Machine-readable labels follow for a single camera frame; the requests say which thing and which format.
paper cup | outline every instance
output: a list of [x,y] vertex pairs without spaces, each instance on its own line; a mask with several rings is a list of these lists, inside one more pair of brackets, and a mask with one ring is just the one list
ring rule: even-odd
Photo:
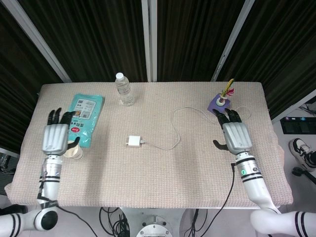
[[67,158],[71,158],[71,159],[74,159],[74,160],[77,160],[77,159],[81,159],[83,157],[83,150],[82,148],[79,146],[79,144],[77,144],[75,147],[73,148],[70,148],[69,150],[67,150],[64,155],[64,157],[67,157]]

sneaker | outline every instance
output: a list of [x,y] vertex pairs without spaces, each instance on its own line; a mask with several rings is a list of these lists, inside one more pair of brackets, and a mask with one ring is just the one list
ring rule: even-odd
[[303,140],[295,138],[288,145],[291,153],[307,171],[316,169],[316,152],[306,145]]

bottle cap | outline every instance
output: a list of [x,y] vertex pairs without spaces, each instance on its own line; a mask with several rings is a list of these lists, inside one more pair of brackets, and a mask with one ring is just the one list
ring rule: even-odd
[[118,80],[123,80],[124,79],[124,74],[123,73],[117,73],[116,77]]

red label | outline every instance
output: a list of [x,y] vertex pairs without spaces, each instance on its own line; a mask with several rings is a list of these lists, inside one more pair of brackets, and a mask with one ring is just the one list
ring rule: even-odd
[[72,131],[72,132],[79,132],[79,131],[80,131],[80,129],[79,129],[79,128],[77,128],[77,127],[73,127],[73,128],[71,129],[71,131]]

beige textured tablecloth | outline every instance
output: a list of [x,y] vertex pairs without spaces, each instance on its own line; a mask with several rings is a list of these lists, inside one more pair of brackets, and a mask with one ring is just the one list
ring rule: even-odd
[[[191,106],[207,111],[210,100],[225,82],[132,83],[135,104],[119,104],[114,83],[65,83],[44,85],[26,132],[13,182],[6,192],[13,203],[36,204],[44,154],[43,129],[48,113],[62,107],[65,112],[76,93],[106,97],[92,135],[90,148],[80,160],[63,158],[58,201],[60,205],[124,206],[157,208],[219,207],[232,182],[231,162],[235,157],[212,143],[224,142],[219,124],[203,114],[183,109],[174,116],[182,141],[171,151],[149,144],[140,148],[125,145],[128,135],[171,147],[177,135],[171,125],[174,109]],[[280,161],[277,137],[269,118],[260,83],[235,82],[230,108],[248,126],[256,157],[275,205],[292,203],[291,189]],[[216,117],[208,112],[209,117]],[[227,207],[254,206],[249,201],[236,171]]]

